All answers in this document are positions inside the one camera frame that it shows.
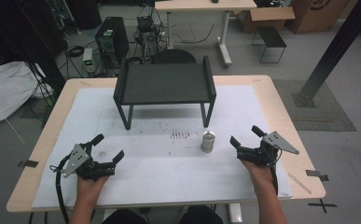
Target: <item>cylindrical container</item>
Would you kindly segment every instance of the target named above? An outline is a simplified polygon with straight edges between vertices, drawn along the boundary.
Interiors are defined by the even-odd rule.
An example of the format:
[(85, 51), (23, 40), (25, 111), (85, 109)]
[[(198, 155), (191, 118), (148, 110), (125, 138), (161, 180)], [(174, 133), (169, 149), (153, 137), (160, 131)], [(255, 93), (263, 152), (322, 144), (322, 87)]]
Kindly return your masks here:
[(202, 137), (202, 151), (211, 152), (213, 149), (213, 144), (215, 143), (215, 134), (207, 131), (203, 133)]

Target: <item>stool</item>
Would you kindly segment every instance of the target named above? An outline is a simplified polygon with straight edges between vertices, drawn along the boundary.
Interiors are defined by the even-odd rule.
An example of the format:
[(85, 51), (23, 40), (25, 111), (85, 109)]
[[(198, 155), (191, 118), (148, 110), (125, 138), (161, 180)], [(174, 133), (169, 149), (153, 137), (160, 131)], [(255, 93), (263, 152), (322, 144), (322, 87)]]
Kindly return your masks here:
[[(255, 44), (254, 43), (257, 32), (261, 36), (261, 39), (264, 41), (264, 44)], [(255, 31), (255, 35), (253, 37), (252, 45), (265, 46), (264, 51), (262, 52), (261, 59), (259, 60), (260, 63), (267, 63), (267, 62), (262, 62), (262, 59), (264, 58), (265, 50), (267, 48), (283, 48), (282, 53), (279, 57), (279, 60), (277, 62), (272, 62), (272, 63), (278, 63), (278, 62), (280, 62), (283, 52), (285, 52), (285, 48), (287, 47), (287, 45), (283, 41), (282, 37), (279, 35), (279, 33), (276, 31), (275, 27), (273, 27), (273, 26), (257, 27), (256, 31)]]
[(155, 63), (196, 63), (191, 53), (182, 49), (166, 49), (157, 54)]

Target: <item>person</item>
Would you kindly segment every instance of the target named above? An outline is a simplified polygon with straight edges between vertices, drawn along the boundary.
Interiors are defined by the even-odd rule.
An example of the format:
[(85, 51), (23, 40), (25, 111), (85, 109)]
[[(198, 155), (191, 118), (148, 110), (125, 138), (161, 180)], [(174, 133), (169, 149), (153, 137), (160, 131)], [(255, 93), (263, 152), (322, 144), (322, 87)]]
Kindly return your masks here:
[[(254, 190), (258, 200), (259, 209), (259, 223), (260, 224), (284, 224), (287, 223), (282, 206), (276, 196), (275, 188), (273, 186), (273, 178), (269, 167), (256, 166), (249, 161), (241, 161), (242, 164), (250, 173)], [(70, 224), (84, 224), (90, 223), (93, 209), (97, 203), (104, 183), (107, 181), (108, 176), (99, 178), (96, 182), (93, 180), (83, 180), (78, 177), (77, 180), (77, 196), (73, 213), (70, 217)], [(190, 209), (183, 215), (180, 223), (203, 223), (198, 218), (208, 219), (206, 223), (222, 223), (221, 218), (213, 211), (209, 212), (207, 206), (191, 206)], [(134, 221), (128, 223), (145, 223), (144, 220), (133, 216), (129, 210), (118, 210), (111, 216), (112, 219), (122, 217), (132, 217)]]

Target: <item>floor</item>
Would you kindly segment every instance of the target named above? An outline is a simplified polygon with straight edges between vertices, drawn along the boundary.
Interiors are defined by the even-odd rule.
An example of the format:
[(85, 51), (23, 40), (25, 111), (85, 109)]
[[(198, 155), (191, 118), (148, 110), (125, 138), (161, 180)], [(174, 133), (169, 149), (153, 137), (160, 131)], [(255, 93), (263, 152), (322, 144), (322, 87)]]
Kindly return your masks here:
[[(139, 7), (100, 8), (102, 18), (121, 16), (127, 25), (130, 40), (135, 31), (135, 17), (140, 13)], [(277, 64), (261, 64), (259, 58), (261, 47), (251, 45), (252, 34), (240, 31), (235, 20), (230, 20), (227, 35), (227, 47), (232, 59), (230, 67), (224, 66), (216, 46), (216, 37), (220, 34), (220, 25), (215, 24), (209, 37), (199, 44), (184, 44), (178, 36), (174, 37), (175, 46), (192, 53), (198, 62), (203, 55), (209, 56), (214, 75), (260, 75), (265, 74), (272, 79), (303, 79), (306, 80), (319, 62), (335, 33), (340, 29), (342, 21), (327, 32), (307, 35), (294, 35), (287, 29), (280, 32), (287, 44), (282, 60)], [(174, 33), (183, 40), (204, 39), (211, 26), (208, 25), (176, 25)], [(81, 35), (69, 33), (69, 45), (84, 46), (94, 40), (96, 29), (82, 31)], [(63, 54), (58, 56), (57, 63), (62, 65)], [(75, 65), (83, 76), (81, 59), (74, 59)], [(62, 74), (67, 77), (65, 67)], [(69, 65), (69, 77), (79, 77), (73, 65)], [(321, 201), (283, 201), (289, 223), (361, 223), (361, 34), (348, 49), (334, 71), (326, 80), (343, 110), (352, 121), (356, 132), (299, 132), (299, 136), (308, 150), (317, 171), (327, 175), (328, 181), (323, 182), (326, 197)], [(20, 119), (25, 107), (20, 108), (7, 120), (0, 122), (0, 223), (26, 223), (29, 214), (11, 214), (6, 204), (12, 193), (22, 169), (20, 161), (26, 161), (42, 132), (41, 122), (37, 119)], [(20, 138), (11, 129), (11, 124)], [(313, 206), (309, 203), (323, 203)], [(258, 223), (257, 204), (242, 203), (243, 223)], [(153, 208), (149, 214), (151, 223), (176, 223), (181, 208)], [(229, 223), (225, 205), (217, 207), (217, 213)], [(98, 210), (93, 223), (102, 220), (103, 211)], [(35, 214), (34, 222), (42, 223), (44, 214)], [(49, 213), (49, 223), (62, 223), (61, 214)]]

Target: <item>black metal rack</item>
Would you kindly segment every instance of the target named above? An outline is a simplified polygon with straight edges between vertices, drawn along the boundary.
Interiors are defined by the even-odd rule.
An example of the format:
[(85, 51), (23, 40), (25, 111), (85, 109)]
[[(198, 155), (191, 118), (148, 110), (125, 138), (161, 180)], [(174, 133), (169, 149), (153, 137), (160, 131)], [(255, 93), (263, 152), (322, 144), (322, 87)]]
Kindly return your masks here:
[[(203, 127), (215, 105), (215, 83), (207, 56), (203, 63), (127, 64), (122, 60), (114, 101), (129, 130), (134, 105), (201, 104)], [(206, 114), (204, 104), (209, 104)], [(128, 105), (128, 118), (122, 109)]]

